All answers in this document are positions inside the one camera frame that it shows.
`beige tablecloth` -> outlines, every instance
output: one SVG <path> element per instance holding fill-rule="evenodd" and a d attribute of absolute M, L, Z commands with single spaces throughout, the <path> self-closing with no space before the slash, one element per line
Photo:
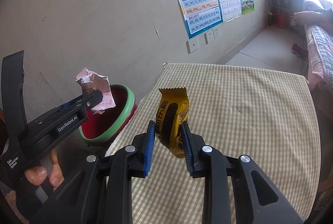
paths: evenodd
<path fill-rule="evenodd" d="M 305 220 L 320 170 L 317 117 L 303 76 L 224 65 L 166 64 L 107 155 L 131 144 L 155 120 L 158 88 L 186 87 L 189 127 L 223 154 L 249 155 Z M 193 179 L 155 139 L 146 179 L 132 180 L 133 223 L 201 223 L 204 179 Z M 236 223 L 233 193 L 231 219 Z"/>

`human hand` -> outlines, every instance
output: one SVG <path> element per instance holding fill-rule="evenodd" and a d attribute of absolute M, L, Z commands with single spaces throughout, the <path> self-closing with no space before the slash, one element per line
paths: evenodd
<path fill-rule="evenodd" d="M 51 162 L 52 162 L 52 170 L 49 174 L 49 182 L 53 186 L 53 191 L 54 191 L 64 181 L 64 176 L 59 166 L 57 153 L 55 149 L 51 151 Z M 24 174 L 27 177 L 28 181 L 35 186 L 41 185 L 47 177 L 46 169 L 41 166 L 29 168 L 24 172 Z"/>

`wall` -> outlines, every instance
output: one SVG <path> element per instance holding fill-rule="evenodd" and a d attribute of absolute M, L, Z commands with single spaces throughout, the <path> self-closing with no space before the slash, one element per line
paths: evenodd
<path fill-rule="evenodd" d="M 200 35 L 188 54 L 177 0 L 0 0 L 0 55 L 25 50 L 28 120 L 78 96 L 84 67 L 129 86 L 138 102 L 163 63 L 214 63 L 263 27 L 264 0 L 254 1 L 254 12 L 220 25 L 209 45 Z"/>

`tiled floor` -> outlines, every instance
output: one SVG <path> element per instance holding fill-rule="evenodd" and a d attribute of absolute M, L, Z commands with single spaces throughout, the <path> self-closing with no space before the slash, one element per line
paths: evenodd
<path fill-rule="evenodd" d="M 302 38 L 298 34 L 268 26 L 226 65 L 304 74 L 301 71 L 302 59 L 291 52 L 293 44 L 302 46 Z"/>

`red container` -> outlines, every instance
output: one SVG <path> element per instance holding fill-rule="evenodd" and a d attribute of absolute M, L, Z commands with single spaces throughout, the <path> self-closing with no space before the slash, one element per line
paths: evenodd
<path fill-rule="evenodd" d="M 286 26 L 286 15 L 283 13 L 279 13 L 277 15 L 277 26 L 283 29 Z"/>
<path fill-rule="evenodd" d="M 79 128 L 81 137 L 92 146 L 108 148 L 137 108 L 134 93 L 127 86 L 111 85 L 110 89 L 116 106 L 95 115 L 89 109 L 89 119 Z"/>

